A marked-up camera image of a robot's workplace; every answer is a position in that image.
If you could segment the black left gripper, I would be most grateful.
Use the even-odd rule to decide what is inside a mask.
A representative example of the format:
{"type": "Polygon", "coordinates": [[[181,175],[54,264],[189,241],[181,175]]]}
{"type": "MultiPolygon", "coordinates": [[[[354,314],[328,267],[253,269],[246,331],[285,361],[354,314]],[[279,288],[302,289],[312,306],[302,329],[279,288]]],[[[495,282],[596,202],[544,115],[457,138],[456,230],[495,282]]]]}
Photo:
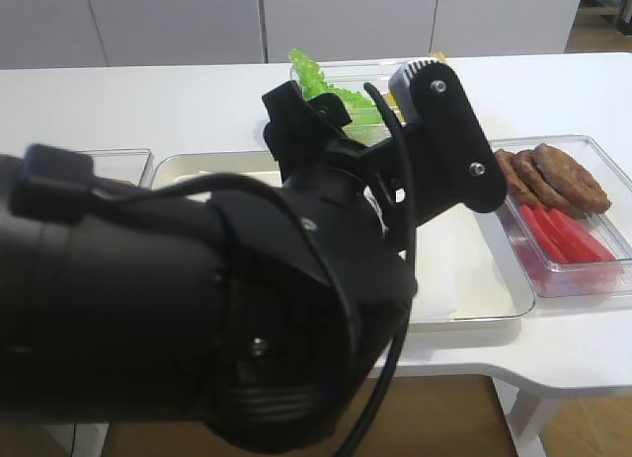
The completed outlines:
{"type": "Polygon", "coordinates": [[[339,96],[325,93],[307,101],[295,81],[262,96],[269,117],[264,140],[283,181],[316,165],[349,173],[371,188],[390,229],[413,230],[419,226],[418,203],[403,127],[376,89],[368,89],[390,133],[373,146],[345,134],[351,116],[339,96]]]}

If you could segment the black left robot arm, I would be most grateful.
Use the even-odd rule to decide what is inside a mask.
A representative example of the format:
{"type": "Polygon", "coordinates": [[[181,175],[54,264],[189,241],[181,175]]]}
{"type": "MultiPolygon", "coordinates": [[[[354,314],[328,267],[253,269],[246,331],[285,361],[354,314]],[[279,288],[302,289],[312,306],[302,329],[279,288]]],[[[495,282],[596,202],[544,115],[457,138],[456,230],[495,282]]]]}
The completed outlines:
{"type": "Polygon", "coordinates": [[[193,420],[279,453],[329,435],[384,357],[353,452],[417,289],[414,199],[393,245],[341,102],[292,83],[264,102],[279,188],[218,173],[144,190],[40,144],[2,157],[2,420],[193,420]]]}

